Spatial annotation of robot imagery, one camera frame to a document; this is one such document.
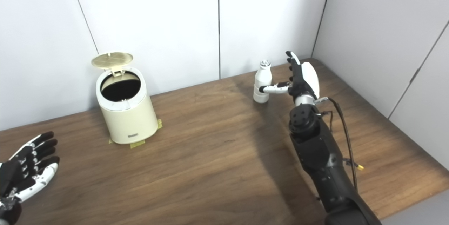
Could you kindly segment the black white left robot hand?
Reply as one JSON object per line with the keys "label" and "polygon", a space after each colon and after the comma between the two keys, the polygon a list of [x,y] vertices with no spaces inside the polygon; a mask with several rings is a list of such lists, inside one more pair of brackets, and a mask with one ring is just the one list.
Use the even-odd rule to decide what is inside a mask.
{"label": "black white left robot hand", "polygon": [[54,132],[39,134],[24,143],[0,169],[0,222],[14,225],[21,205],[42,191],[58,171],[60,157],[55,155],[58,140]]}

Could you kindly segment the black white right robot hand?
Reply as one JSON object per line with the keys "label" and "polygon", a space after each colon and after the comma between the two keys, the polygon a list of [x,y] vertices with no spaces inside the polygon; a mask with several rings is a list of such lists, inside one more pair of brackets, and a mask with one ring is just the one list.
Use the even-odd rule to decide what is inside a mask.
{"label": "black white right robot hand", "polygon": [[261,94],[289,94],[294,105],[314,105],[319,99],[319,78],[313,65],[309,62],[300,63],[300,60],[292,51],[286,51],[289,70],[292,72],[289,81],[258,88]]}

